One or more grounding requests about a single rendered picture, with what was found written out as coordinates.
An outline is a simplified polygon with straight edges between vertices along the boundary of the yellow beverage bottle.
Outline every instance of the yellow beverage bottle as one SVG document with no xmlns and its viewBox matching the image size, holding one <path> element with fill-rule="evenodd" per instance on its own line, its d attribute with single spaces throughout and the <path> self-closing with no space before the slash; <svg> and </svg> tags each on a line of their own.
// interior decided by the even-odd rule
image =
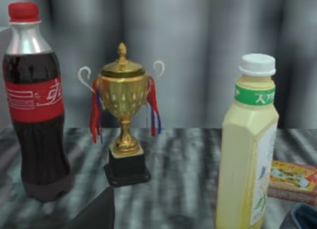
<svg viewBox="0 0 317 229">
<path fill-rule="evenodd" d="M 275 59 L 244 55 L 235 100 L 222 124 L 216 229 L 260 229 L 278 121 Z"/>
</svg>

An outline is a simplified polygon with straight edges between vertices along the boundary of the trophy lid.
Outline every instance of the trophy lid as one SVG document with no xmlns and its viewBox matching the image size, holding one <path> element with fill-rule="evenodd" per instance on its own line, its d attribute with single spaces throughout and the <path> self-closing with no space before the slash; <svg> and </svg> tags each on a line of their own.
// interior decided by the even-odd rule
<svg viewBox="0 0 317 229">
<path fill-rule="evenodd" d="M 126 59 L 127 48 L 123 43 L 120 43 L 118 53 L 119 59 L 106 64 L 101 70 L 101 75 L 113 78 L 130 78 L 144 74 L 142 65 Z"/>
</svg>

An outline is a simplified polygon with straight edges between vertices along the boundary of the bottle base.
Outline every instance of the bottle base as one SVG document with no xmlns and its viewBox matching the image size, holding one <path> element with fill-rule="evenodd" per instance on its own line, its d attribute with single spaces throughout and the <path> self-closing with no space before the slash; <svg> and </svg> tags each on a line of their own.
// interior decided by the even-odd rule
<svg viewBox="0 0 317 229">
<path fill-rule="evenodd" d="M 47 185 L 34 185 L 23 182 L 26 194 L 29 197 L 35 198 L 41 202 L 50 202 L 65 195 L 72 189 L 73 184 L 74 181 L 71 174 L 57 182 Z"/>
</svg>

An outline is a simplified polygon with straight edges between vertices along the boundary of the ribbon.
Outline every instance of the ribbon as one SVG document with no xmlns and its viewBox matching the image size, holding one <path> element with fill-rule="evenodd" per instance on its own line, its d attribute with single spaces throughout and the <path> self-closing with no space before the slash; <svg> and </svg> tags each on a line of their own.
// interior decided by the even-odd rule
<svg viewBox="0 0 317 229">
<path fill-rule="evenodd" d="M 158 134 L 161 132 L 161 122 L 159 117 L 159 109 L 157 104 L 156 90 L 155 90 L 155 81 L 149 76 L 149 94 L 147 96 L 147 101 L 151 106 L 151 136 L 155 136 L 155 114 L 158 118 Z"/>
<path fill-rule="evenodd" d="M 89 128 L 90 133 L 93 135 L 93 142 L 97 142 L 97 135 L 100 135 L 100 108 L 98 105 L 100 105 L 99 101 L 99 90 L 97 87 L 97 80 L 95 79 L 93 82 L 93 94 L 92 94 L 92 104 L 90 109 L 90 119 L 89 119 Z"/>
</svg>

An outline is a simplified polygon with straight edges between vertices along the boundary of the trophy finial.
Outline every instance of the trophy finial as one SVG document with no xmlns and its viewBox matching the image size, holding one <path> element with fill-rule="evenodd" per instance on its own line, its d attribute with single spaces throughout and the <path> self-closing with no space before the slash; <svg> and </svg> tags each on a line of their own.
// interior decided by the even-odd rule
<svg viewBox="0 0 317 229">
<path fill-rule="evenodd" d="M 123 42 L 120 43 L 118 47 L 118 53 L 119 53 L 119 65 L 120 69 L 123 70 L 124 67 L 127 65 L 128 60 L 126 59 L 126 54 L 127 54 L 127 48 Z"/>
</svg>

